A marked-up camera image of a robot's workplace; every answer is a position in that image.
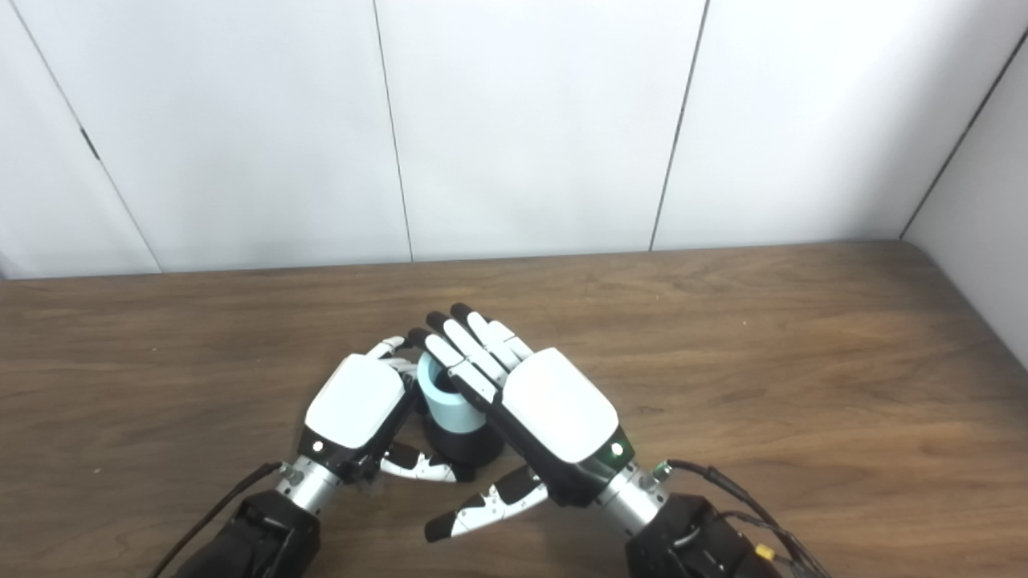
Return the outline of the white and black left hand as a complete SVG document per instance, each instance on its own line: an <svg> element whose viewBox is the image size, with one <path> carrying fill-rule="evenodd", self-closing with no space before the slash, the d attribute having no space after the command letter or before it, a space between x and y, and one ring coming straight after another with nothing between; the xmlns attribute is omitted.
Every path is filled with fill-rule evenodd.
<svg viewBox="0 0 1028 578"><path fill-rule="evenodd" d="M304 416L294 483L320 477L330 484L371 483L381 474L425 482L474 482L473 468L430 456L396 436L423 399L416 365L392 336L353 352L316 393Z"/></svg>

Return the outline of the white and black right hand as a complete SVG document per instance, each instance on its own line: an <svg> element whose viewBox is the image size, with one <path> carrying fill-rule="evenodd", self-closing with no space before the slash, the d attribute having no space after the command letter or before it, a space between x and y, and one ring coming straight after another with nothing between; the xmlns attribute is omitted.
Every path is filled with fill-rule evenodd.
<svg viewBox="0 0 1028 578"><path fill-rule="evenodd" d="M436 543L521 515L544 501L585 508L631 464L612 402L555 348L533 350L465 303L408 333L524 465L423 528Z"/></svg>

